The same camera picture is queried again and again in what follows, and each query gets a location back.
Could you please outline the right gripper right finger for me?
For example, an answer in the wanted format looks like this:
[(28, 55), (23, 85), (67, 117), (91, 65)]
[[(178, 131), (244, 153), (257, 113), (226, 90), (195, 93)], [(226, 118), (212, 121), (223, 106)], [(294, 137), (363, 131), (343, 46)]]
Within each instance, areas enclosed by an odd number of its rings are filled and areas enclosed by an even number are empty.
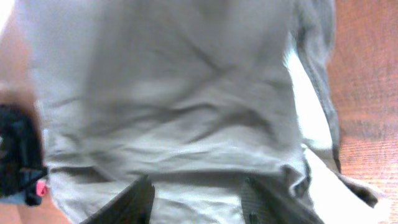
[(323, 224), (313, 208), (292, 197), (276, 180), (245, 179), (241, 208), (245, 224)]

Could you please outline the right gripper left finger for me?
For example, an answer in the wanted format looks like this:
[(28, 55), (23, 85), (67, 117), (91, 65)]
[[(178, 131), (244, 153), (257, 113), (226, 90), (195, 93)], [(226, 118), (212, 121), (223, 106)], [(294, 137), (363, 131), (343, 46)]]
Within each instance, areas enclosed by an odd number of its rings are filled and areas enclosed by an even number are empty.
[(81, 224), (149, 224), (155, 187), (145, 175)]

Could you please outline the grey shorts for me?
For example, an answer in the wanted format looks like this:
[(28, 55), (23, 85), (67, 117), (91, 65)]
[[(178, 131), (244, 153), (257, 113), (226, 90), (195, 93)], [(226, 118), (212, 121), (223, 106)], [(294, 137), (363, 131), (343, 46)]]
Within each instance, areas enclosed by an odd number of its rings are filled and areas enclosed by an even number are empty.
[(245, 223), (276, 180), (323, 223), (377, 223), (340, 172), (333, 1), (18, 1), (56, 206), (80, 223), (149, 176), (151, 223)]

